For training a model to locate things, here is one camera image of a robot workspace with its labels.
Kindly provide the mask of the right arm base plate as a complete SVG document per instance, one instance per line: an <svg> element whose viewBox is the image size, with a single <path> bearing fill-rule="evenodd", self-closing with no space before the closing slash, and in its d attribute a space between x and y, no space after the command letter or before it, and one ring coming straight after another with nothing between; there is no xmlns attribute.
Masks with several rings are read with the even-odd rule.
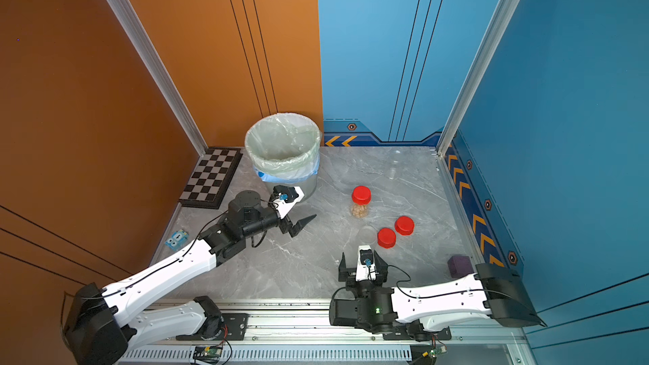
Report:
<svg viewBox="0 0 649 365"><path fill-rule="evenodd" d="M451 330L445 327L441 331L426 331L420 320L408 324L395 323L392 331L383 334L386 341L450 341Z"/></svg>

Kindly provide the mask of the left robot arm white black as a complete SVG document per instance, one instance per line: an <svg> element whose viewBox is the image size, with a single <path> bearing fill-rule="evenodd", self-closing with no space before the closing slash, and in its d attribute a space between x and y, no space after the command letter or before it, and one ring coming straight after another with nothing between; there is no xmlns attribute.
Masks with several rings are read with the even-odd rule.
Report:
<svg viewBox="0 0 649 365"><path fill-rule="evenodd" d="M150 309L160 298L242 252L248 239L279 228L297 236L312 220L292 222L290 210L305 197L300 187L277 185L263 202L242 191L225 212L208 221L186 247L165 260L105 287L88 284L76 292L62 337L79 364L114 364L141 346L167 338L223 341L221 310L206 296L167 309Z"/></svg>

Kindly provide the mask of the red lid of jar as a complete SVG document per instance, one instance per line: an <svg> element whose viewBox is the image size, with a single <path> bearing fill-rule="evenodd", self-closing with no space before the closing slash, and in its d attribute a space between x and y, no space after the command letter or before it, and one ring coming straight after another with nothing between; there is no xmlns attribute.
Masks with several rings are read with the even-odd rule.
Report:
<svg viewBox="0 0 649 365"><path fill-rule="evenodd" d="M394 248L396 245L396 233L391 228L381 228L376 236L377 243L381 248Z"/></svg>
<svg viewBox="0 0 649 365"><path fill-rule="evenodd" d="M415 222L409 216L400 216L395 221L395 230L402 236L410 236L414 233Z"/></svg>
<svg viewBox="0 0 649 365"><path fill-rule="evenodd" d="M371 202L372 193L368 187L358 186L353 189L352 200L358 205L367 205Z"/></svg>

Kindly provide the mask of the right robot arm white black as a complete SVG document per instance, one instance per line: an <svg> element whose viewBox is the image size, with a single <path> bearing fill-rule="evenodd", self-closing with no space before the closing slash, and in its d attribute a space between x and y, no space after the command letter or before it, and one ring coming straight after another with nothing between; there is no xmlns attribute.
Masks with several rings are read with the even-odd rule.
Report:
<svg viewBox="0 0 649 365"><path fill-rule="evenodd" d="M505 328L544 325L515 270L479 264L451 282L387 287L391 268L368 245L359 247L355 267L341 262L338 279L353 298L332 297L331 325L410 341L449 339L453 324L476 319L493 319Z"/></svg>

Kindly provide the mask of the peanut jar back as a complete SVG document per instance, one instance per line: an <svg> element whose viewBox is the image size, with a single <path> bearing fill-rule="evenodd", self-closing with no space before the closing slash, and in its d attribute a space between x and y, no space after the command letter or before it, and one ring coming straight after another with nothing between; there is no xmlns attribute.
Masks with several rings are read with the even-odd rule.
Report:
<svg viewBox="0 0 649 365"><path fill-rule="evenodd" d="M369 205L368 204L357 204L357 203L352 203L351 207L351 214L356 217L356 218L365 218L368 216L369 213Z"/></svg>

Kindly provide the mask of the red lid of front jar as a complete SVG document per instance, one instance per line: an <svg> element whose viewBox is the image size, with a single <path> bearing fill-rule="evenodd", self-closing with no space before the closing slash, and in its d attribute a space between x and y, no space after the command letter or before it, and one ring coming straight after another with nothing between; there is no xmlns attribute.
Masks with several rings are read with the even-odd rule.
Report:
<svg viewBox="0 0 649 365"><path fill-rule="evenodd" d="M410 236L414 233L415 222L409 216L400 216L395 221L395 230L402 236Z"/></svg>

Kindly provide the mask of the red lid of back jar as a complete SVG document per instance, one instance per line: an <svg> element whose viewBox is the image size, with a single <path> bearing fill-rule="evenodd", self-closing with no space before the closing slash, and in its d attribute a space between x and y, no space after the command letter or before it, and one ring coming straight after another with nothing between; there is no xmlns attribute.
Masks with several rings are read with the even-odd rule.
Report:
<svg viewBox="0 0 649 365"><path fill-rule="evenodd" d="M353 189L352 200L358 205L367 205L371 202L372 193L368 187L358 186Z"/></svg>

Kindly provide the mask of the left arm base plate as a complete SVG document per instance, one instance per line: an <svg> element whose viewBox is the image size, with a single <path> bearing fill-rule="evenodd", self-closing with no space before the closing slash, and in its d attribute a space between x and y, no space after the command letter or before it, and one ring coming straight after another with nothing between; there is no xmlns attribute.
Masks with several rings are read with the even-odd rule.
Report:
<svg viewBox="0 0 649 365"><path fill-rule="evenodd" d="M209 316L192 335L176 336L176 341L242 341L248 326L248 314Z"/></svg>

